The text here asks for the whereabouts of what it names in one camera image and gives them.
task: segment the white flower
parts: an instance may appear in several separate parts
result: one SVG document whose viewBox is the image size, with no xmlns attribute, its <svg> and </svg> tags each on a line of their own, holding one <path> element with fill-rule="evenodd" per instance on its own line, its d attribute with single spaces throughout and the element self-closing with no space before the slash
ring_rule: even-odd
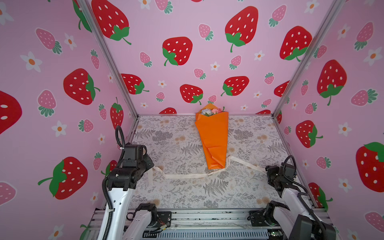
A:
<svg viewBox="0 0 384 240">
<path fill-rule="evenodd" d="M 345 192 L 348 192 L 348 189 L 352 189 L 352 186 L 348 184 L 348 179 L 342 180 L 339 178 L 339 182 L 339 188 L 344 189 Z"/>
<path fill-rule="evenodd" d="M 358 237 L 358 233 L 356 231 L 352 232 L 351 230 L 348 230 L 348 239 L 350 240 L 360 240 L 359 237 Z"/>
<path fill-rule="evenodd" d="M 93 195 L 90 199 L 90 201 L 92 202 L 92 205 L 98 200 L 97 195 L 99 195 L 98 192 L 93 192 Z"/>
<path fill-rule="evenodd" d="M 166 86 L 165 81 L 158 81 L 158 82 L 159 82 L 158 86 L 161 86 L 162 88 Z"/>
<path fill-rule="evenodd" d="M 375 0 L 365 0 L 364 4 L 368 4 L 368 6 L 372 6 Z"/>
<path fill-rule="evenodd" d="M 112 75 L 112 73 L 108 74 L 108 80 L 109 80 L 110 83 L 113 83 L 113 75 Z"/>
<path fill-rule="evenodd" d="M 340 29 L 337 33 L 339 34 L 339 36 L 337 37 L 337 40 L 339 40 L 340 38 L 345 38 L 347 36 L 347 32 L 351 29 L 350 26 L 347 26 L 347 24 L 344 24 L 343 28 Z"/>
<path fill-rule="evenodd" d="M 100 133 L 100 137 L 98 137 L 97 140 L 99 140 L 99 144 L 101 145 L 102 143 L 105 143 L 105 136 Z"/>
<path fill-rule="evenodd" d="M 48 239 L 56 240 L 58 237 L 61 237 L 63 235 L 63 232 L 62 232 L 63 227 L 64 227 L 64 224 L 61 225 L 60 227 L 55 226 L 53 228 L 53 233 L 48 237 Z"/>
<path fill-rule="evenodd" d="M 307 65 L 305 66 L 305 69 L 308 70 L 308 67 L 311 65 L 311 62 L 308 62 Z"/>
<path fill-rule="evenodd" d="M 265 56 L 265 54 L 263 53 L 262 50 L 260 50 L 260 52 L 255 53 L 255 60 L 259 60 L 259 61 L 261 61 L 261 60 L 262 60 L 262 57 L 264 57 L 264 56 Z"/>
<path fill-rule="evenodd" d="M 5 20 L 13 21 L 13 18 L 7 13 L 7 7 L 5 6 L 5 3 L 0 2 L 0 12 L 2 13 L 0 15 L 0 24 L 5 25 Z"/>
<path fill-rule="evenodd" d="M 348 136 L 348 132 L 352 131 L 352 128 L 348 127 L 348 123 L 345 122 L 343 125 L 339 124 L 339 134 L 344 134 L 344 136 Z"/>
<path fill-rule="evenodd" d="M 65 129 L 67 128 L 66 124 L 61 124 L 60 121 L 57 121 L 57 125 L 52 127 L 53 131 L 56 131 L 56 137 L 60 135 L 66 135 Z"/>
<path fill-rule="evenodd" d="M 307 8 L 305 9 L 304 13 L 307 13 L 307 12 L 313 13 L 313 10 L 319 5 L 320 3 L 318 3 L 317 0 L 312 0 L 310 2 L 307 2 Z"/>
<path fill-rule="evenodd" d="M 297 107 L 297 103 L 296 101 L 294 103 L 292 103 L 292 109 L 295 109 L 296 110 L 296 107 Z"/>
<path fill-rule="evenodd" d="M 149 10 L 149 4 L 151 3 L 152 0 L 139 0 L 139 3 L 141 3 L 140 7 L 141 9 L 148 9 Z"/>
<path fill-rule="evenodd" d="M 217 62 L 215 62 L 214 64 L 211 64 L 211 70 L 215 70 L 215 71 L 217 71 L 217 69 L 220 67 L 220 65 L 219 64 L 217 64 Z"/>
<path fill-rule="evenodd" d="M 305 169 L 308 169 L 309 164 L 307 163 L 307 160 L 303 160 L 303 167 L 305 167 Z"/>
<path fill-rule="evenodd" d="M 261 95 L 263 95 L 262 93 L 260 93 L 260 91 L 258 91 L 257 93 L 254 93 L 254 98 L 259 98 Z"/>
<path fill-rule="evenodd" d="M 379 59 L 382 59 L 383 56 L 380 54 L 380 51 L 381 51 L 381 48 L 382 47 L 379 47 L 378 49 L 376 49 L 375 51 L 370 49 L 368 51 L 368 56 L 363 60 L 363 62 L 368 62 L 368 64 L 370 66 L 373 65 L 373 63 L 376 61 L 376 60 L 379 60 Z"/>
<path fill-rule="evenodd" d="M 73 36 L 68 36 L 68 34 L 66 34 L 66 33 L 64 33 L 64 35 L 66 38 L 64 40 L 64 42 L 65 42 L 65 44 L 68 44 L 70 46 L 71 50 L 73 50 L 73 48 L 77 47 L 77 45 L 73 41 Z"/>
<path fill-rule="evenodd" d="M 20 57 L 26 62 L 25 67 L 27 70 L 35 69 L 36 71 L 40 72 L 39 65 L 42 64 L 43 61 L 36 59 L 32 52 L 29 52 L 28 56 L 20 55 Z"/>
</svg>

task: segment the pink wall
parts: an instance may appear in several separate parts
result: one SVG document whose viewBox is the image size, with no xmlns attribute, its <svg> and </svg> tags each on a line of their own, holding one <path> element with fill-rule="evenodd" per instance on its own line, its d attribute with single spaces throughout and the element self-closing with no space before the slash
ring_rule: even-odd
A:
<svg viewBox="0 0 384 240">
<path fill-rule="evenodd" d="M 80 226 L 88 225 L 95 207 L 103 202 L 101 170 L 105 172 L 109 162 L 120 155 L 110 118 L 115 97 L 123 109 L 125 133 L 133 118 L 116 82 L 109 81 L 110 70 L 93 34 L 83 24 L 79 30 L 72 1 L 20 4 L 6 0 L 0 2 L 0 10 L 0 239 L 23 239 L 26 234 L 32 239 L 79 239 L 85 229 Z M 45 45 L 36 35 L 37 28 L 52 34 L 38 30 Z M 61 46 L 59 55 L 52 50 L 52 38 Z M 93 57 L 96 68 L 92 49 L 98 54 L 98 59 Z M 84 70 L 67 77 L 80 68 Z M 94 101 L 88 74 L 100 89 Z M 38 100 L 41 93 L 42 102 Z M 105 107 L 105 119 L 99 104 Z M 86 119 L 93 128 L 85 121 L 82 132 L 78 125 Z M 38 185 L 52 176 L 55 178 Z"/>
<path fill-rule="evenodd" d="M 280 128 L 342 239 L 384 239 L 383 9 L 382 1 L 345 3 L 282 109 Z"/>
<path fill-rule="evenodd" d="M 296 58 L 284 58 L 292 51 L 291 47 L 302 49 L 309 45 L 310 35 L 315 35 L 332 1 L 89 2 L 119 71 L 127 80 L 133 80 L 127 87 L 132 90 L 130 97 L 138 113 L 158 114 L 166 108 L 174 108 L 177 113 L 195 113 L 202 107 L 199 101 L 205 105 L 213 95 L 213 102 L 225 106 L 230 113 L 258 113 L 266 109 L 273 112 L 280 100 L 274 92 L 280 90 L 280 85 L 284 90 L 284 83 L 290 80 L 299 63 Z M 232 36 L 234 32 L 242 35 L 239 39 L 242 41 Z M 268 73 L 273 76 L 266 79 Z M 229 96 L 223 84 L 232 86 L 236 79 L 241 84 L 227 90 L 233 95 Z M 180 92 L 181 86 L 182 91 L 186 90 L 183 93 L 186 98 Z M 195 99 L 187 93 L 194 93 Z"/>
</svg>

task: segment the red strawberry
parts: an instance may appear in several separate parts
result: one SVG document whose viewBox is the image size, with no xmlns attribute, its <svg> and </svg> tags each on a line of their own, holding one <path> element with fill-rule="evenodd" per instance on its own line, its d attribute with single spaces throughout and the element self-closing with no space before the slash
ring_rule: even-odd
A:
<svg viewBox="0 0 384 240">
<path fill-rule="evenodd" d="M 203 98 L 203 90 L 199 87 L 184 84 L 180 87 L 180 93 L 184 101 L 187 103 L 197 103 Z"/>
<path fill-rule="evenodd" d="M 100 117 L 103 120 L 106 120 L 107 119 L 107 109 L 105 109 L 103 104 L 99 105 L 99 111 L 100 111 Z"/>
<path fill-rule="evenodd" d="M 324 207 L 326 211 L 328 211 L 328 203 L 327 202 L 332 202 L 333 199 L 326 200 L 325 193 L 323 190 L 314 182 L 311 182 L 308 184 L 310 187 L 310 191 L 316 201 L 316 205 L 318 207 Z"/>
<path fill-rule="evenodd" d="M 249 6 L 236 14 L 225 26 L 227 41 L 240 47 L 249 43 L 256 33 L 259 12 L 257 8 Z"/>
<path fill-rule="evenodd" d="M 308 80 L 305 79 L 303 85 L 301 86 L 301 95 L 304 96 L 308 91 Z"/>
<path fill-rule="evenodd" d="M 55 41 L 55 37 L 52 33 L 47 30 L 36 28 L 36 35 L 40 39 L 41 43 L 48 50 L 52 50 L 53 53 L 60 55 L 63 51 L 61 50 L 60 43 Z"/>
<path fill-rule="evenodd" d="M 93 123 L 88 119 L 81 120 L 78 126 L 79 130 L 82 132 L 90 132 L 93 129 Z"/>
<path fill-rule="evenodd" d="M 122 73 L 121 76 L 130 94 L 140 94 L 143 91 L 149 92 L 148 90 L 144 90 L 144 82 L 138 76 L 124 73 Z"/>
<path fill-rule="evenodd" d="M 99 170 L 101 165 L 101 153 L 97 152 L 95 155 L 95 159 L 93 160 L 93 168 L 95 171 Z"/>
<path fill-rule="evenodd" d="M 372 227 L 376 228 L 380 232 L 384 232 L 384 216 L 381 216 L 377 212 L 369 212 L 365 215 L 365 220 L 367 220 Z"/>
<path fill-rule="evenodd" d="M 38 109 L 42 116 L 47 118 L 55 113 L 53 109 L 56 107 L 56 100 L 51 91 L 43 90 L 37 98 L 37 103 L 40 105 Z"/>
<path fill-rule="evenodd" d="M 0 134 L 14 125 L 22 113 L 19 102 L 11 95 L 0 91 Z"/>
<path fill-rule="evenodd" d="M 287 82 L 285 82 L 285 83 L 283 83 L 283 84 L 277 86 L 277 87 L 275 88 L 275 90 L 273 91 L 273 93 L 274 93 L 276 96 L 278 96 L 278 97 L 282 97 L 282 96 L 283 96 L 283 93 L 285 92 L 285 89 L 286 89 L 287 86 L 288 86 L 288 83 L 289 83 L 289 81 L 287 81 Z"/>
<path fill-rule="evenodd" d="M 384 145 L 371 142 L 359 148 L 356 164 L 363 184 L 375 192 L 384 192 Z"/>
<path fill-rule="evenodd" d="M 165 96 L 163 92 L 159 92 L 156 94 L 156 100 L 159 102 L 162 102 L 164 100 Z"/>
<path fill-rule="evenodd" d="M 205 38 L 206 41 L 210 41 L 214 38 L 214 32 L 211 31 L 211 27 L 206 24 L 199 25 L 200 37 Z"/>
<path fill-rule="evenodd" d="M 76 69 L 64 78 L 64 91 L 71 98 L 81 104 L 89 105 L 96 96 L 96 91 L 100 89 L 94 87 L 93 79 L 82 68 Z"/>
<path fill-rule="evenodd" d="M 124 39 L 129 35 L 129 22 L 124 13 L 107 0 L 92 0 L 92 11 L 95 14 L 97 23 L 107 38 L 115 41 Z"/>
<path fill-rule="evenodd" d="M 16 197 L 17 190 L 11 184 L 0 181 L 0 206 Z"/>
<path fill-rule="evenodd" d="M 140 61 L 148 68 L 152 66 L 151 58 L 145 52 L 140 53 Z"/>
<path fill-rule="evenodd" d="M 223 96 L 226 93 L 228 96 L 237 96 L 244 91 L 249 84 L 249 78 L 246 76 L 231 77 L 224 81 L 223 90 L 221 94 Z"/>
<path fill-rule="evenodd" d="M 116 102 L 111 106 L 109 114 L 111 116 L 113 128 L 116 129 L 118 125 L 121 126 L 122 120 L 124 118 L 124 112 L 122 110 L 121 105 L 118 102 L 117 97 L 116 97 Z"/>
<path fill-rule="evenodd" d="M 353 105 L 362 107 L 365 106 L 367 103 L 371 104 L 377 99 L 378 93 L 376 93 L 376 90 L 369 89 L 366 90 L 360 90 L 358 91 L 352 98 L 351 103 Z"/>
<path fill-rule="evenodd" d="M 287 11 L 287 5 L 281 5 L 275 11 L 273 11 L 272 18 L 269 19 L 269 26 L 273 28 L 276 25 L 278 25 L 279 21 L 281 21 L 284 18 L 286 11 Z"/>
<path fill-rule="evenodd" d="M 167 61 L 172 65 L 184 65 L 191 55 L 192 46 L 191 40 L 185 36 L 165 40 L 163 42 L 163 55 L 167 60 L 164 62 L 164 66 Z"/>
<path fill-rule="evenodd" d="M 81 11 L 81 8 L 80 8 L 79 3 L 77 2 L 77 0 L 72 0 L 72 3 L 73 3 L 73 8 L 74 8 L 74 11 L 75 11 L 76 15 L 80 18 L 79 30 L 81 30 L 80 23 L 83 23 L 83 26 L 85 27 L 85 29 L 87 29 L 88 31 L 92 32 L 92 30 L 91 30 L 87 20 L 84 17 L 83 12 Z"/>
<path fill-rule="evenodd" d="M 74 157 L 66 157 L 53 170 L 53 177 L 39 181 L 52 179 L 49 190 L 56 199 L 66 199 L 79 190 L 87 181 L 88 171 L 79 160 Z"/>
<path fill-rule="evenodd" d="M 296 135 L 304 147 L 307 148 L 316 143 L 316 138 L 323 138 L 323 136 L 317 137 L 317 128 L 310 120 L 301 122 L 296 126 Z"/>
<path fill-rule="evenodd" d="M 312 41 L 312 35 L 305 30 L 302 26 L 296 26 L 289 30 L 285 35 L 283 44 L 280 49 L 280 58 L 284 60 L 299 60 L 298 56 L 301 56 L 307 50 L 309 44 Z"/>
<path fill-rule="evenodd" d="M 317 166 L 321 167 L 322 169 L 330 168 L 331 167 L 331 161 L 327 157 L 319 157 L 316 160 Z"/>
<path fill-rule="evenodd" d="M 93 65 L 95 66 L 95 68 L 99 69 L 100 61 L 99 61 L 99 58 L 98 58 L 98 55 L 97 55 L 95 49 L 92 49 L 92 51 L 91 51 L 91 61 L 92 61 Z"/>
<path fill-rule="evenodd" d="M 256 113 L 256 114 L 271 114 L 271 110 L 263 110 L 263 111 L 260 111 L 260 112 L 258 112 L 258 113 Z"/>
<path fill-rule="evenodd" d="M 214 104 L 214 103 L 216 102 L 216 100 L 217 100 L 216 95 L 212 95 L 212 96 L 210 96 L 210 97 L 208 98 L 208 103 L 212 103 L 212 104 Z"/>
<path fill-rule="evenodd" d="M 156 6 L 160 11 L 164 11 L 165 14 L 172 12 L 172 3 L 168 0 L 155 0 Z"/>
<path fill-rule="evenodd" d="M 284 129 L 284 133 L 286 135 L 290 134 L 291 133 L 291 127 L 290 126 L 286 126 L 285 129 Z"/>
<path fill-rule="evenodd" d="M 264 82 L 268 85 L 271 85 L 274 81 L 275 77 L 273 76 L 273 73 L 268 73 L 265 75 Z"/>
<path fill-rule="evenodd" d="M 115 160 L 112 160 L 108 166 L 105 168 L 105 173 L 101 170 L 101 173 L 104 175 L 108 175 L 117 165 L 117 162 Z"/>
<path fill-rule="evenodd" d="M 237 68 L 237 66 L 240 65 L 240 63 L 241 63 L 241 56 L 238 55 L 238 56 L 232 58 L 231 64 L 229 64 L 229 68 L 232 70 L 235 70 Z"/>
<path fill-rule="evenodd" d="M 206 74 L 204 73 L 204 71 L 201 69 L 198 69 L 198 68 L 195 68 L 193 73 L 195 74 L 195 77 L 200 78 L 200 79 L 205 79 L 207 77 Z"/>
<path fill-rule="evenodd" d="M 305 113 L 312 114 L 313 112 L 316 112 L 316 109 L 317 109 L 316 103 L 308 104 L 308 106 L 305 108 Z"/>
<path fill-rule="evenodd" d="M 363 49 L 368 43 L 367 41 L 373 35 L 373 22 L 368 22 L 360 30 L 359 34 L 356 37 L 357 42 L 355 42 L 355 50 L 359 51 Z"/>
<path fill-rule="evenodd" d="M 327 51 L 327 47 L 324 45 L 321 45 L 319 48 L 316 49 L 316 51 L 313 54 L 314 58 L 321 58 L 325 52 Z"/>
<path fill-rule="evenodd" d="M 339 94 L 347 82 L 347 73 L 336 60 L 328 61 L 320 74 L 317 82 L 317 92 L 323 98 L 329 98 L 328 106 L 331 104 L 331 97 Z"/>
<path fill-rule="evenodd" d="M 174 108 L 166 108 L 163 111 L 159 112 L 159 114 L 177 114 Z"/>
<path fill-rule="evenodd" d="M 280 124 L 281 121 L 283 120 L 283 115 L 282 115 L 281 111 L 280 111 L 279 114 L 277 115 L 276 119 L 277 119 L 277 122 L 278 122 L 279 124 Z"/>
<path fill-rule="evenodd" d="M 268 105 L 270 105 L 272 102 L 272 99 L 267 99 L 263 102 L 262 108 L 266 108 Z"/>
</svg>

